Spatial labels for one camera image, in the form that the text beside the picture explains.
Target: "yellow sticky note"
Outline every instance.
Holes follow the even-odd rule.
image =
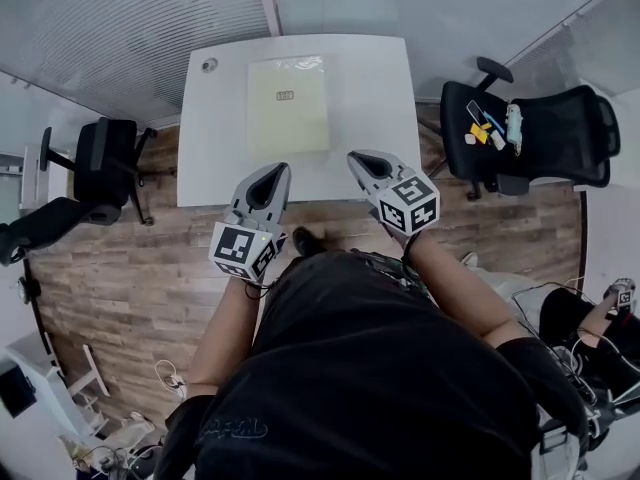
[[[471,133],[473,136],[478,139],[482,144],[487,143],[487,139],[489,138],[489,134],[485,132],[482,128],[480,128],[476,123],[471,125]]]

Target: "shoe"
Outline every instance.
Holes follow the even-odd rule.
[[[302,226],[293,230],[291,238],[293,240],[293,246],[303,258],[310,258],[327,250],[322,245],[322,242],[313,236],[311,231]]]
[[[462,258],[462,263],[465,267],[476,268],[478,266],[478,254],[475,252],[470,252],[464,258]]]

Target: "office chair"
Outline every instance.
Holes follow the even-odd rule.
[[[489,192],[522,195],[529,182],[541,177],[564,178],[578,184],[605,187],[609,184],[609,158],[620,152],[620,132],[613,108],[582,85],[555,96],[516,99],[522,114],[522,151],[515,155],[507,142],[498,151],[487,144],[469,145],[465,134],[474,120],[467,105],[474,100],[482,111],[491,115],[505,130],[507,102],[486,90],[497,79],[513,83],[513,75],[505,66],[478,57],[478,69],[487,76],[477,87],[447,82],[440,102],[441,129],[421,123],[438,133],[443,140],[446,160],[430,176],[449,164],[451,174],[468,180],[473,190],[470,201],[481,197],[479,183]]]
[[[51,150],[51,128],[44,131],[40,149],[40,170],[49,162],[74,173],[76,200],[58,197],[11,224],[0,224],[0,263],[7,266],[24,258],[33,249],[57,242],[81,222],[109,226],[120,217],[129,197],[145,226],[153,224],[144,217],[136,186],[144,185],[144,175],[136,167],[149,137],[157,132],[147,128],[136,142],[135,121],[101,117],[97,123],[82,127],[75,162]]]

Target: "cable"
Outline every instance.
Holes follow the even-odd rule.
[[[576,347],[579,345],[579,343],[580,343],[581,341],[582,341],[582,339],[581,339],[581,338],[578,338],[578,339],[576,340],[576,342],[573,344],[573,347],[571,347],[571,352],[569,352],[569,353],[571,354],[571,358],[572,358],[572,359],[575,359],[575,361],[576,361],[576,362],[578,362],[578,360],[576,359],[575,350],[576,350]],[[576,375],[578,375],[577,368],[576,368],[575,370],[573,370],[573,373],[575,373]]]
[[[251,300],[260,300],[262,298],[264,298],[267,293],[269,293],[269,290],[271,290],[271,288],[273,288],[275,286],[275,284],[278,282],[278,279],[276,279],[273,283],[268,284],[268,285],[264,285],[264,284],[259,284],[259,283],[254,283],[249,282],[249,281],[245,281],[244,282],[244,294],[247,296],[247,298],[251,299]],[[260,295],[259,297],[252,297],[251,295],[249,295],[249,292],[247,291],[247,287],[248,286],[253,286],[255,288],[260,288],[261,290],[264,290],[264,293],[262,295]]]
[[[413,276],[409,273],[408,270],[409,266],[411,265],[411,261],[409,260],[409,250],[411,249],[413,243],[418,239],[418,236],[420,236],[420,233],[422,233],[422,231],[418,231],[417,233],[411,235],[404,246],[404,250],[402,251],[402,271],[409,281],[413,279]]]
[[[120,468],[120,471],[118,472],[118,474],[116,475],[116,480],[120,480],[120,473],[122,473],[124,476],[122,477],[122,480],[126,480],[127,478],[127,457],[129,456],[129,452],[127,450],[125,450],[124,448],[116,448],[114,450],[114,452],[116,453],[116,456],[118,455],[118,450],[122,450],[125,455],[124,458],[122,459],[122,461],[120,461],[119,466],[124,466]]]
[[[588,395],[589,395],[589,398],[590,398],[590,403],[591,403],[591,405],[593,405],[593,404],[597,401],[597,399],[598,399],[598,397],[597,397],[597,396],[596,396],[596,394],[595,394],[595,391],[591,388],[591,386],[589,386],[589,384],[587,383],[587,381],[586,381],[586,380],[584,380],[582,377],[580,377],[580,376],[575,372],[575,370],[574,370],[574,368],[573,368],[573,364],[569,364],[569,365],[568,365],[568,364],[565,362],[565,360],[564,360],[562,357],[560,357],[560,354],[558,354],[558,352],[557,352],[556,350],[554,350],[553,348],[549,347],[549,346],[548,346],[548,345],[547,345],[547,344],[542,340],[542,338],[540,337],[540,334],[539,334],[539,333],[538,333],[538,331],[533,327],[533,324],[531,323],[531,321],[530,321],[530,320],[529,320],[529,318],[527,317],[527,314],[525,313],[524,309],[522,309],[522,306],[520,305],[520,303],[519,303],[519,302],[517,301],[517,299],[516,299],[516,296],[517,296],[517,295],[521,295],[521,294],[523,294],[523,293],[525,293],[525,292],[528,292],[528,291],[531,291],[531,290],[536,290],[536,289],[538,289],[538,288],[542,288],[543,286],[547,286],[547,285],[549,285],[549,284],[557,285],[557,286],[560,286],[560,287],[563,287],[563,288],[568,288],[568,289],[570,289],[570,290],[575,290],[576,292],[581,293],[581,294],[583,295],[583,297],[585,297],[585,298],[587,298],[587,299],[588,299],[588,297],[587,297],[587,296],[586,296],[586,295],[585,295],[581,290],[578,290],[577,288],[573,288],[573,287],[571,287],[571,286],[565,286],[565,285],[562,285],[562,284],[560,284],[560,283],[556,283],[556,282],[550,281],[550,282],[543,283],[543,284],[541,284],[541,285],[539,285],[539,286],[533,286],[533,287],[531,287],[531,288],[525,288],[524,290],[519,290],[519,291],[517,291],[517,292],[514,292],[514,293],[512,293],[512,294],[511,294],[511,300],[513,300],[513,302],[516,304],[516,306],[518,307],[518,309],[519,309],[519,310],[520,310],[520,312],[522,313],[522,316],[523,316],[523,317],[524,317],[524,319],[525,319],[526,325],[522,324],[522,322],[521,322],[521,325],[522,325],[523,327],[525,327],[526,329],[528,329],[528,330],[529,330],[529,331],[530,331],[530,332],[531,332],[531,333],[532,333],[536,338],[538,338],[538,339],[540,340],[540,342],[541,342],[541,343],[542,343],[542,344],[547,348],[547,350],[549,350],[549,351],[550,351],[550,352],[551,352],[551,353],[552,353],[552,354],[553,354],[553,355],[558,359],[559,364],[561,364],[562,366],[564,366],[564,368],[565,368],[565,369],[566,369],[566,370],[571,374],[571,376],[574,378],[574,380],[575,380],[578,384],[580,384],[581,386],[583,386],[583,387],[587,390]],[[575,356],[573,355],[573,353],[572,353],[572,352],[570,352],[570,351],[568,351],[568,352],[569,352],[569,354],[571,354],[571,357],[575,360]]]
[[[565,286],[566,286],[566,285],[568,285],[571,281],[576,281],[576,282],[578,282],[578,281],[580,281],[580,279],[584,279],[584,276],[580,276],[580,277],[572,277],[571,279],[567,279],[567,280],[564,282],[564,284],[565,284]]]
[[[138,462],[138,460],[140,460],[141,458],[143,458],[143,455],[145,455],[147,452],[150,452],[151,450],[155,450],[156,448],[162,448],[162,446],[161,446],[161,445],[159,445],[159,444],[157,444],[157,445],[151,446],[150,448],[147,448],[146,450],[144,450],[143,452],[141,452],[138,456],[136,456],[136,458],[135,458],[135,459],[133,459],[133,461],[131,462],[131,464],[129,464],[129,466],[127,466],[126,471],[127,471],[127,472],[129,472],[129,471],[130,471],[130,472],[132,472],[132,473],[135,475],[135,477],[136,477],[136,478],[140,478],[140,477],[138,476],[138,474],[135,472],[135,470],[134,470],[134,469],[131,469],[131,468],[133,468],[133,465],[134,465],[136,462]]]
[[[115,450],[113,448],[110,448],[109,446],[106,445],[100,445],[100,446],[96,446],[95,448],[93,448],[92,450],[88,451],[87,453],[85,453],[82,457],[80,457],[79,459],[75,459],[74,462],[74,466],[77,464],[77,462],[79,460],[84,460],[85,458],[87,458],[89,455],[91,455],[93,452],[95,452],[96,450],[100,450],[102,448],[106,448],[107,450],[109,450],[112,454],[113,454],[113,465],[116,468],[119,468],[120,465],[123,463],[123,461],[126,461],[126,456],[123,459],[123,461],[119,460],[118,458],[118,451],[122,450],[125,453],[127,452],[124,448],[116,448]],[[109,476],[108,472],[105,473],[104,471],[99,471],[100,474],[105,474],[107,477]]]
[[[541,285],[538,285],[538,286],[532,286],[531,288],[525,288],[524,290],[519,290],[517,292],[512,293],[511,294],[511,298],[513,299],[516,295],[521,295],[521,294],[523,294],[525,292],[528,292],[528,291],[531,291],[531,290],[537,290],[538,288],[542,288],[543,286],[547,286],[549,284],[553,284],[555,286],[559,286],[560,288],[566,288],[567,290],[573,290],[576,293],[579,293],[590,304],[593,304],[594,306],[596,305],[596,303],[593,302],[589,297],[587,297],[587,295],[582,290],[579,290],[578,288],[574,288],[573,286],[568,286],[566,284],[556,283],[555,281],[548,281],[548,282],[542,283]]]
[[[167,363],[167,364],[171,365],[171,367],[173,368],[173,373],[171,375],[165,375],[164,377],[160,377],[160,374],[158,373],[158,365],[160,363]],[[177,377],[177,375],[178,375],[178,370],[176,370],[176,365],[174,365],[168,359],[160,359],[160,361],[158,361],[156,363],[156,365],[153,367],[153,369],[155,370],[156,376],[158,377],[158,380],[160,381],[160,383],[162,384],[164,389],[166,389],[167,391],[173,393],[174,395],[176,393],[176,390],[179,390],[180,398],[182,398],[183,400],[186,398],[186,394],[185,394],[184,390],[182,389],[182,386],[184,386],[184,384],[180,384],[179,382],[176,381],[175,378],[173,378],[173,376]],[[174,380],[175,383],[174,384],[169,384],[167,382],[167,380],[166,380],[168,378],[171,378],[172,380]]]
[[[591,336],[595,336],[596,338],[600,338],[601,340],[606,341],[609,345],[611,345],[613,350],[616,351],[616,354],[618,354],[620,356],[620,359],[622,359],[629,368],[635,370],[637,373],[640,373],[640,368],[638,368],[635,364],[633,364],[626,357],[624,357],[622,352],[620,352],[620,349],[618,347],[616,347],[615,344],[613,343],[613,341],[611,341],[609,338],[607,338],[606,336],[602,336],[601,334],[598,334],[597,332],[592,332],[589,329],[585,329],[584,327],[578,327],[578,332],[580,332],[580,331],[586,332],[587,334],[590,334]],[[579,342],[582,341],[582,338],[580,337],[579,334],[578,334],[578,341]]]

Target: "desk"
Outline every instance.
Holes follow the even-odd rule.
[[[322,55],[331,148],[280,160],[292,171],[289,201],[363,199],[347,153],[378,149],[420,169],[413,86],[404,39],[308,35],[255,39],[191,53],[178,145],[178,206],[226,205],[237,184],[269,161],[247,146],[247,65]],[[205,73],[203,63],[218,66]]]

